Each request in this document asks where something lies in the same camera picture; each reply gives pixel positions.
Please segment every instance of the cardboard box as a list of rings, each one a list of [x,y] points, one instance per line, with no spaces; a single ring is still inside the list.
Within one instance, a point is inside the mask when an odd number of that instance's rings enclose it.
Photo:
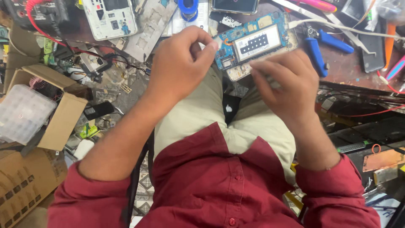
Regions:
[[[19,143],[0,146],[0,227],[11,228],[66,177],[62,153],[35,148],[24,158]]]
[[[6,93],[16,69],[39,63],[41,48],[36,42],[36,35],[13,23],[9,31],[10,44],[4,82],[0,84],[0,93]]]
[[[16,70],[7,92],[16,84],[29,86],[30,79],[34,76],[64,91],[45,133],[37,145],[38,147],[61,151],[87,104],[87,100],[82,98],[86,95],[87,86],[80,85],[47,66],[32,65]]]

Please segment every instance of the blue circuit board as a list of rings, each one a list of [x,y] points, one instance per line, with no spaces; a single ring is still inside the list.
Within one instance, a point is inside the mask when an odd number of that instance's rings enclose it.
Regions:
[[[248,59],[238,61],[237,52],[235,50],[235,45],[233,44],[233,41],[243,37],[248,37],[253,33],[265,30],[271,26],[274,26],[275,24],[277,25],[278,28],[278,34],[280,36],[281,45],[279,45],[276,48],[269,49],[264,53],[252,55]],[[228,30],[222,34],[216,35],[214,39],[220,38],[222,40],[222,46],[215,54],[215,62],[217,63],[218,69],[225,70],[231,67],[235,67],[236,65],[239,65],[243,62],[247,62],[253,58],[258,58],[262,55],[268,54],[279,48],[287,46],[288,44],[288,35],[286,31],[287,29],[288,26],[285,23],[284,14],[274,12],[267,14],[263,17],[259,17],[254,21],[247,22],[241,26],[235,27],[234,29]]]

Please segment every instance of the blue pliers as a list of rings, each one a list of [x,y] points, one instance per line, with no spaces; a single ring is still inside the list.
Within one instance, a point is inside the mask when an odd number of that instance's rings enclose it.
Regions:
[[[304,33],[307,34],[307,38],[305,38],[305,42],[308,46],[309,52],[311,53],[313,64],[315,65],[315,69],[321,77],[328,76],[329,64],[324,62],[322,58],[322,53],[319,49],[318,41],[333,46],[345,53],[351,54],[354,52],[352,46],[346,44],[343,41],[334,38],[333,36],[327,34],[322,29],[316,31],[311,26],[308,26]]]

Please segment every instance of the beige pants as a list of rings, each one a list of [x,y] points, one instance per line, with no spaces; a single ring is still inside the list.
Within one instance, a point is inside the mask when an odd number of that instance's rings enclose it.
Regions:
[[[210,68],[201,84],[180,101],[155,128],[155,156],[166,146],[218,122],[232,154],[245,152],[257,136],[266,140],[284,169],[288,183],[294,183],[290,170],[295,141],[284,122],[263,102],[256,88],[242,98],[239,110],[229,126],[222,107],[222,77]]]

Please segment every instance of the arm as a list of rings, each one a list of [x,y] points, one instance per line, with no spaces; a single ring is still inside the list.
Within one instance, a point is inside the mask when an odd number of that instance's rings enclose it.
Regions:
[[[300,49],[250,63],[263,101],[294,135],[297,146],[297,183],[307,195],[305,227],[379,227],[376,211],[365,206],[360,175],[341,156],[315,113],[319,77]],[[271,88],[270,75],[281,88]]]
[[[206,45],[201,50],[198,43]],[[203,80],[218,44],[191,26],[163,41],[146,92],[84,159],[70,167],[49,208],[48,227],[122,227],[126,190],[157,122]]]

